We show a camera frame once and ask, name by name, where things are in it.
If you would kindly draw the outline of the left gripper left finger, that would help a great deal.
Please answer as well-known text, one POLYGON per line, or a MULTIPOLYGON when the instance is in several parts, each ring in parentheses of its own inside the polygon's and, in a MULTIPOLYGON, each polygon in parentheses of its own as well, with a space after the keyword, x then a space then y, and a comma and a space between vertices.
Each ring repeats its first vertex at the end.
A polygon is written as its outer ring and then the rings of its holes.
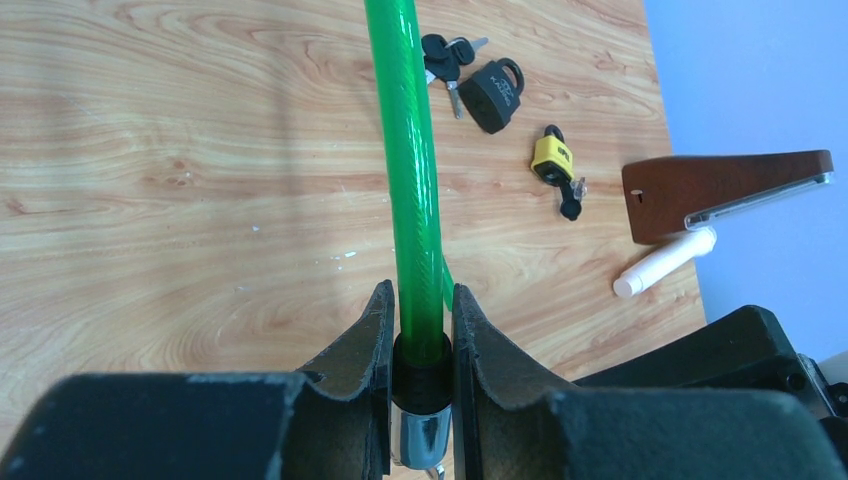
POLYGON ((395 299, 290 372, 87 373, 54 384, 5 479, 379 479, 390 472, 395 299))

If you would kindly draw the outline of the black padlock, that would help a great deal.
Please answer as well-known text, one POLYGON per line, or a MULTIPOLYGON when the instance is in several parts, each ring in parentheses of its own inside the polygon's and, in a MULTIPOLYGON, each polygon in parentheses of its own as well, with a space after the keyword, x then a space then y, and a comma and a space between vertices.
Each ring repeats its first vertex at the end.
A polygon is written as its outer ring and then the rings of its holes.
POLYGON ((510 58, 489 61, 459 85, 471 117, 488 134, 503 130, 520 106, 525 77, 510 58))

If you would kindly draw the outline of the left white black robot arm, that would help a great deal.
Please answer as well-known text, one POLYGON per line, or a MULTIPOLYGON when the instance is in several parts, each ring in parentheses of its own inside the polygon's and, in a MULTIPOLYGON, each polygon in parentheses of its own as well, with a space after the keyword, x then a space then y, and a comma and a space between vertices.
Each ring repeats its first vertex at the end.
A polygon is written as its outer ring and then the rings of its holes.
POLYGON ((499 331, 470 290, 430 368, 402 361, 394 295, 291 372, 81 374, 32 407, 5 479, 843 479, 847 386, 777 318, 741 307, 569 382, 499 331))

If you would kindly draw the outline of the green cable lock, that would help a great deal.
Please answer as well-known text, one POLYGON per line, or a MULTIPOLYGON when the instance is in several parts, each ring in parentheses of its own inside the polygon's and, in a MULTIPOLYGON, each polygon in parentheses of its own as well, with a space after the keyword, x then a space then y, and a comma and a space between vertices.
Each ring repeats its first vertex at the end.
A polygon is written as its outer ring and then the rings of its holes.
POLYGON ((443 465, 451 426, 452 349, 444 332, 444 258, 429 95, 416 7, 368 1, 398 281, 391 413, 393 460, 443 465))

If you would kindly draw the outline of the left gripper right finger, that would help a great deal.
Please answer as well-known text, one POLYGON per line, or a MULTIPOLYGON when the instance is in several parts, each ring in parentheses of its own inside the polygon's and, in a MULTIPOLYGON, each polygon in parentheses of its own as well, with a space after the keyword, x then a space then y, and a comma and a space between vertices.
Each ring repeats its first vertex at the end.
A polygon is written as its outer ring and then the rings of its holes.
POLYGON ((458 479, 843 479, 847 420, 748 305, 576 381, 453 299, 458 479))

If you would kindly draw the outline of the yellow padlock keys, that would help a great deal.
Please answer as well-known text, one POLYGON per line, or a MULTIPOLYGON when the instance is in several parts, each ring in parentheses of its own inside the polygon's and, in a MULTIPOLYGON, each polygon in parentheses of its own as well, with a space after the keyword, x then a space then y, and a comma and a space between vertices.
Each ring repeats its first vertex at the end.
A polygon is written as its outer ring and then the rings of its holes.
POLYGON ((562 196, 560 214, 570 221, 576 221, 582 213, 582 201, 588 191, 586 178, 562 182, 559 190, 562 196))

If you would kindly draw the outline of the yellow padlock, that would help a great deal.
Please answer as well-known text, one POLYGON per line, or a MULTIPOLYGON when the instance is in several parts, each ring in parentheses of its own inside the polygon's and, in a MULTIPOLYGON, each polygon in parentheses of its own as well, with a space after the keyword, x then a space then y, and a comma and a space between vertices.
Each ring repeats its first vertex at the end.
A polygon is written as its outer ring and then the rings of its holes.
POLYGON ((545 184, 559 187, 575 180, 573 159, 561 129, 549 124, 535 143, 530 169, 545 184))

